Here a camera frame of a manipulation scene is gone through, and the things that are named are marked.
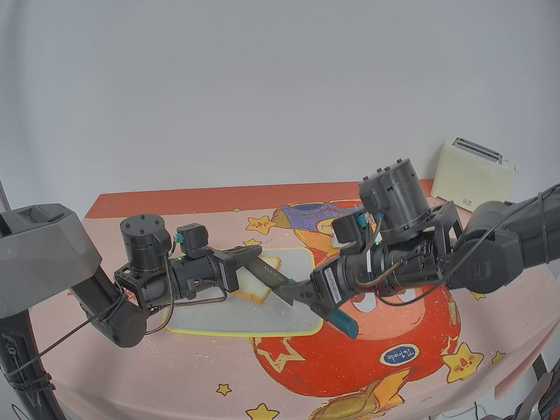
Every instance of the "cable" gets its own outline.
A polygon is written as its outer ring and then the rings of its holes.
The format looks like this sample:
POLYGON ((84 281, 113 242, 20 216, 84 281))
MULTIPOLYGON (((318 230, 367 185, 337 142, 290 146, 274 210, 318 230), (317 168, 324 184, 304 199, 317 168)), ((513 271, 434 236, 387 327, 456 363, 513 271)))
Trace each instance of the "cable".
POLYGON ((169 311, 167 312, 167 315, 165 316, 165 320, 162 322, 162 324, 159 327, 154 328, 153 330, 145 332, 144 336, 148 336, 149 334, 153 334, 163 330, 167 326, 167 324, 169 324, 169 321, 171 320, 171 317, 173 315, 173 311, 175 310, 175 300, 173 299, 173 283, 171 279, 171 273, 169 272, 169 264, 167 263, 168 261, 169 261, 169 257, 166 256, 165 273, 167 274, 167 284, 169 286, 169 293, 171 295, 171 301, 169 303, 169 311))
POLYGON ((354 282, 356 282, 356 284, 360 287, 360 288, 370 288, 370 282, 368 283, 362 283, 358 280, 358 268, 360 267, 360 263, 362 262, 363 258, 366 256, 366 254, 368 253, 368 251, 374 246, 375 244, 375 238, 377 238, 377 235, 379 234, 379 231, 381 230, 381 219, 383 217, 382 214, 378 213, 378 220, 375 226, 375 232, 372 235, 371 239, 369 240, 368 244, 366 245, 366 247, 362 250, 362 253, 360 254, 360 257, 358 258, 358 261, 356 262, 356 265, 354 266, 354 282))
POLYGON ((173 252, 175 252, 175 248, 177 247, 177 243, 178 243, 177 240, 175 240, 175 241, 173 242, 173 247, 172 247, 172 249, 169 251, 169 256, 172 256, 172 255, 173 255, 173 252))
POLYGON ((192 302, 176 302, 175 306, 193 306, 193 305, 198 305, 198 304, 202 304, 202 305, 217 304, 217 303, 220 303, 220 302, 225 302, 227 300, 228 293, 219 284, 214 282, 214 280, 201 279, 201 280, 199 280, 199 283, 213 284, 215 287, 220 289, 220 291, 222 291, 222 296, 221 297, 216 297, 216 298, 205 298, 205 299, 202 299, 202 300, 195 300, 195 301, 192 301, 192 302))
MULTIPOLYGON (((542 192, 542 198, 545 198, 546 196, 548 196, 551 192, 553 192, 554 190, 556 190, 556 188, 560 188, 560 184, 556 184, 551 186, 550 188, 548 188, 547 190, 542 192)), ((507 215, 503 216, 500 220, 498 220, 498 222, 496 222, 492 227, 490 227, 488 230, 486 230, 486 232, 479 238, 479 240, 474 244, 474 246, 472 246, 472 248, 470 250, 467 251, 467 253, 463 256, 463 258, 461 258, 459 260, 459 262, 453 266, 453 268, 451 269, 451 271, 449 271, 449 273, 443 277, 443 279, 441 279, 439 282, 435 283, 433 287, 431 287, 429 290, 427 290, 426 292, 424 292, 423 294, 419 295, 417 298, 414 298, 412 300, 409 300, 408 302, 403 302, 401 304, 394 304, 392 302, 388 302, 387 300, 384 300, 384 298, 382 298, 379 295, 379 292, 377 291, 376 288, 373 288, 373 292, 375 294, 375 296, 379 299, 379 301, 383 304, 389 305, 389 306, 405 306, 408 304, 413 304, 414 302, 417 302, 420 299, 423 299, 424 297, 428 296, 429 294, 431 294, 433 291, 435 291, 438 286, 440 284, 444 284, 446 283, 450 277, 462 266, 462 264, 466 261, 466 259, 472 255, 472 253, 476 250, 476 248, 478 248, 480 246, 480 244, 482 244, 482 242, 484 240, 486 240, 486 238, 492 233, 494 232, 494 230, 505 220, 507 220, 509 217, 513 216, 514 214, 516 214, 517 212, 521 211, 522 209, 524 209, 525 207, 531 205, 533 202, 535 202, 537 199, 539 198, 539 196, 535 196, 529 200, 527 200, 524 204, 522 204, 521 206, 518 206, 517 208, 515 208, 514 210, 512 210, 510 213, 508 213, 507 215)))
POLYGON ((66 333, 64 336, 62 336, 59 340, 57 340, 54 344, 52 344, 51 346, 48 346, 45 350, 43 350, 41 353, 39 353, 37 356, 35 356, 34 358, 32 358, 31 360, 28 360, 25 364, 22 364, 21 366, 19 366, 17 369, 13 370, 12 372, 8 373, 8 374, 4 374, 4 376, 6 378, 9 378, 15 374, 18 374, 19 372, 21 372, 24 368, 26 368, 27 366, 29 366, 30 364, 33 364, 35 361, 38 361, 39 359, 41 359, 43 356, 45 356, 48 352, 50 352, 54 347, 56 347, 57 345, 59 345, 61 342, 67 340, 70 336, 72 336, 75 332, 77 332, 78 330, 82 329, 83 327, 85 327, 86 325, 88 325, 90 322, 94 321, 95 319, 97 319, 99 316, 102 316, 103 314, 105 314, 106 312, 113 310, 114 311, 108 316, 111 317, 119 308, 120 306, 124 303, 125 300, 128 299, 128 296, 124 293, 124 291, 121 288, 121 294, 120 297, 115 300, 111 305, 109 305, 107 308, 105 308, 104 310, 98 312, 95 316, 90 317, 88 320, 86 320, 85 322, 83 322, 82 324, 78 325, 76 328, 74 328, 74 330, 72 330, 69 333, 66 333))

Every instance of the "yellow star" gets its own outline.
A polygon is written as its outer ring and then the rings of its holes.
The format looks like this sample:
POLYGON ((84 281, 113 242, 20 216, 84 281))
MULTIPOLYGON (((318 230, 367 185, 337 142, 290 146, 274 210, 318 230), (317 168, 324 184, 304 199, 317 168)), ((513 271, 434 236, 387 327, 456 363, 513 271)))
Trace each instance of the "yellow star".
POLYGON ((481 298, 486 298, 486 294, 480 294, 479 292, 470 292, 475 299, 480 300, 481 298))
POLYGON ((243 244, 245 244, 245 246, 258 246, 260 243, 262 243, 261 241, 256 241, 255 238, 251 238, 248 242, 244 241, 243 244))
POLYGON ((505 353, 501 354, 498 350, 496 350, 496 356, 492 358, 492 364, 498 364, 505 355, 505 353))
POLYGON ((268 216, 263 216, 259 219, 249 218, 248 222, 245 230, 256 230, 258 233, 265 235, 268 235, 271 227, 276 226, 276 222, 271 221, 268 216))
POLYGON ((277 410, 269 410, 264 403, 259 404, 256 409, 246 410, 245 412, 251 417, 251 420, 272 420, 280 414, 277 410))
POLYGON ((449 368, 447 382, 466 380, 477 371, 483 358, 483 354, 470 351, 469 346, 463 342, 459 346, 457 353, 448 354, 443 357, 445 365, 449 368))
POLYGON ((282 339, 282 345, 285 347, 286 351, 288 352, 288 354, 278 354, 278 357, 274 360, 272 359, 272 356, 270 355, 270 352, 267 350, 263 350, 261 348, 259 348, 260 343, 262 342, 261 338, 255 338, 255 350, 258 354, 260 354, 261 356, 264 356, 264 359, 266 359, 266 361, 271 365, 271 367, 276 370, 276 372, 278 372, 279 374, 281 374, 284 371, 284 367, 286 366, 286 363, 288 361, 296 361, 296 360, 300 360, 303 361, 305 360, 305 358, 300 355, 298 352, 296 352, 294 350, 294 348, 288 344, 288 342, 292 339, 292 337, 284 337, 282 339))
POLYGON ((218 392, 219 394, 222 394, 223 396, 226 396, 231 392, 230 385, 229 384, 219 384, 218 383, 218 390, 216 392, 218 392))

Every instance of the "black cable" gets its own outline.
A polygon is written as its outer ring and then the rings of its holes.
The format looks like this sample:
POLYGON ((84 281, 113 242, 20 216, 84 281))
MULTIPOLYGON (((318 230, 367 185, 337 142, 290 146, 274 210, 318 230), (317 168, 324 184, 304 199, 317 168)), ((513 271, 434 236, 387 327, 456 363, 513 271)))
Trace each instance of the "black cable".
POLYGON ((550 257, 548 255, 548 238, 547 238, 547 226, 544 223, 544 202, 542 200, 543 195, 541 192, 539 192, 539 195, 537 196, 538 200, 539 200, 539 217, 540 217, 540 229, 543 233, 543 245, 544 245, 544 262, 545 263, 550 263, 550 257))
POLYGON ((172 247, 172 249, 169 251, 169 256, 172 256, 172 255, 173 255, 173 252, 175 252, 175 248, 177 247, 177 243, 178 243, 177 240, 175 240, 175 241, 173 242, 173 247, 172 247))
POLYGON ((482 244, 482 242, 484 240, 486 240, 486 238, 492 233, 494 232, 494 230, 505 220, 507 220, 510 216, 513 216, 514 214, 516 214, 517 212, 523 210, 525 207, 531 205, 533 202, 535 202, 537 199, 539 199, 539 197, 541 198, 545 198, 546 196, 548 196, 551 192, 553 192, 554 190, 556 190, 556 188, 560 188, 560 184, 556 184, 551 186, 550 188, 548 188, 547 190, 543 191, 542 194, 539 193, 538 196, 535 196, 529 200, 527 200, 524 204, 522 204, 521 206, 518 206, 517 208, 515 208, 514 210, 512 210, 510 213, 508 213, 507 215, 503 216, 500 220, 498 220, 498 222, 496 222, 492 227, 490 227, 488 230, 486 230, 486 232, 479 238, 479 240, 474 244, 474 246, 472 246, 472 248, 470 250, 467 251, 467 253, 463 256, 463 258, 461 258, 459 260, 459 262, 453 266, 453 269, 451 271, 449 271, 449 273, 443 277, 443 279, 441 279, 439 282, 434 283, 434 286, 431 287, 429 290, 427 290, 426 292, 424 292, 423 294, 419 295, 417 298, 414 298, 412 300, 409 300, 408 302, 403 302, 401 304, 394 304, 392 302, 388 302, 387 300, 384 300, 384 298, 382 298, 379 295, 379 292, 377 291, 376 288, 372 288, 373 289, 373 293, 375 294, 375 296, 379 299, 379 301, 383 304, 389 305, 389 306, 405 306, 408 304, 413 304, 414 302, 419 301, 420 299, 423 299, 424 297, 426 297, 427 295, 431 294, 433 291, 435 291, 436 289, 438 289, 438 286, 440 284, 444 284, 446 283, 450 277, 462 266, 462 264, 466 261, 466 259, 471 256, 471 254, 474 252, 474 250, 480 246, 480 244, 482 244))
POLYGON ((360 254, 360 256, 358 257, 358 261, 356 262, 356 265, 354 266, 354 281, 356 282, 356 284, 360 287, 360 288, 370 288, 371 287, 371 282, 366 282, 366 283, 362 283, 358 280, 358 268, 360 267, 360 263, 362 262, 363 258, 368 254, 368 251, 374 246, 375 244, 375 238, 377 238, 377 235, 379 234, 379 231, 381 230, 381 219, 382 216, 379 217, 379 219, 376 221, 376 226, 375 226, 375 232, 374 234, 371 236, 368 244, 366 244, 366 247, 362 250, 362 253, 360 254))
POLYGON ((156 332, 159 332, 161 330, 163 330, 167 324, 169 324, 169 321, 171 320, 171 317, 173 315, 173 311, 175 310, 175 299, 173 298, 173 282, 171 279, 171 273, 169 272, 169 257, 166 256, 165 257, 165 273, 167 274, 167 285, 169 286, 169 294, 171 296, 171 300, 169 302, 169 311, 167 312, 167 315, 165 316, 165 320, 161 323, 161 325, 157 328, 154 328, 153 330, 149 330, 147 332, 144 333, 144 336, 148 336, 149 334, 153 334, 156 332))
POLYGON ((31 360, 28 360, 25 364, 22 364, 21 366, 19 366, 17 369, 15 369, 14 371, 8 373, 8 374, 4 374, 4 377, 6 377, 6 379, 10 378, 11 376, 18 374, 19 372, 21 372, 24 368, 26 368, 27 366, 29 366, 30 364, 33 364, 35 361, 38 361, 39 359, 41 359, 43 356, 45 356, 48 352, 50 352, 54 347, 56 347, 57 345, 59 345, 60 343, 64 342, 65 340, 67 340, 70 336, 72 336, 75 332, 77 332, 78 330, 81 330, 83 327, 85 327, 86 325, 88 325, 90 322, 93 322, 95 319, 97 319, 99 316, 102 316, 103 314, 105 314, 106 312, 113 310, 114 312, 112 312, 108 317, 111 317, 113 315, 113 313, 115 313, 120 306, 124 303, 125 300, 128 299, 128 296, 124 293, 124 291, 121 288, 121 294, 120 297, 115 300, 111 305, 109 305, 107 308, 105 308, 104 310, 98 312, 95 316, 90 317, 88 320, 86 320, 85 322, 83 322, 82 324, 78 325, 76 328, 74 328, 74 330, 72 330, 69 333, 66 333, 64 336, 62 336, 59 340, 57 340, 54 344, 52 344, 51 346, 48 346, 45 350, 43 350, 41 353, 39 353, 37 356, 35 356, 34 358, 32 358, 31 360))

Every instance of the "label sticker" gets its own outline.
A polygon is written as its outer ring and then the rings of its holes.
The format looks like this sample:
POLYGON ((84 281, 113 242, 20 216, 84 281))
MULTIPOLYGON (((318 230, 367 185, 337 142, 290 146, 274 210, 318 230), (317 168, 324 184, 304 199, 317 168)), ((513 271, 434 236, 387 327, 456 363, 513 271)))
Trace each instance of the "label sticker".
POLYGON ((334 303, 339 303, 342 300, 342 297, 340 297, 340 291, 338 290, 337 283, 334 281, 334 276, 331 268, 325 270, 325 278, 326 282, 329 285, 330 293, 333 296, 334 303))
POLYGON ((383 352, 379 361, 386 366, 396 367, 405 362, 410 362, 417 358, 419 354, 420 350, 414 344, 400 344, 383 352))
POLYGON ((223 263, 220 263, 220 272, 222 273, 222 281, 223 281, 223 287, 226 290, 230 290, 227 284, 227 280, 226 280, 226 268, 223 267, 223 263))

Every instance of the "cartoon print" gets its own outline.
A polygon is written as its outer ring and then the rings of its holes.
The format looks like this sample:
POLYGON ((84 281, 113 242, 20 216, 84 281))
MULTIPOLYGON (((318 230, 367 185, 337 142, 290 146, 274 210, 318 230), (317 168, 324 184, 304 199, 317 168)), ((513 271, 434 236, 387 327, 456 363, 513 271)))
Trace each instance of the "cartoon print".
POLYGON ((255 409, 245 411, 251 420, 272 420, 277 417, 280 412, 277 410, 270 410, 264 403, 259 404, 255 409))
MULTIPOLYGON (((400 303, 424 290, 403 291, 390 300, 400 303)), ((384 415, 404 403, 398 391, 406 382, 444 366, 441 355, 453 353, 458 344, 460 318, 444 287, 404 307, 383 305, 366 293, 341 309, 360 326, 356 340, 329 323, 312 336, 250 340, 273 380, 300 395, 332 398, 310 420, 335 414, 344 420, 384 415)))
POLYGON ((470 291, 475 299, 480 300, 481 298, 486 298, 486 294, 480 294, 479 292, 470 291))
POLYGON ((449 368, 447 382, 466 380, 477 371, 483 358, 483 354, 472 352, 466 342, 462 342, 457 353, 448 354, 443 358, 444 363, 449 368))
POLYGON ((366 420, 384 416, 391 408, 404 403, 399 390, 409 372, 410 369, 406 368, 371 383, 363 392, 341 396, 335 403, 328 402, 314 411, 310 420, 366 420))
POLYGON ((228 395, 231 391, 229 384, 218 384, 218 390, 216 391, 223 396, 228 395))
POLYGON ((258 246, 261 243, 262 243, 261 241, 256 241, 255 238, 251 238, 248 242, 247 241, 243 242, 245 246, 258 246))
POLYGON ((339 251, 332 244, 332 220, 351 214, 361 207, 359 199, 290 204, 276 209, 272 221, 276 222, 276 227, 293 229, 294 234, 313 253, 315 262, 319 263, 335 256, 339 251))
POLYGON ((268 235, 270 228, 276 226, 276 222, 272 222, 268 216, 263 216, 262 218, 248 218, 248 226, 245 230, 256 230, 260 234, 268 235))
POLYGON ((498 364, 505 355, 505 353, 501 354, 498 350, 496 350, 496 355, 492 358, 492 364, 498 364))

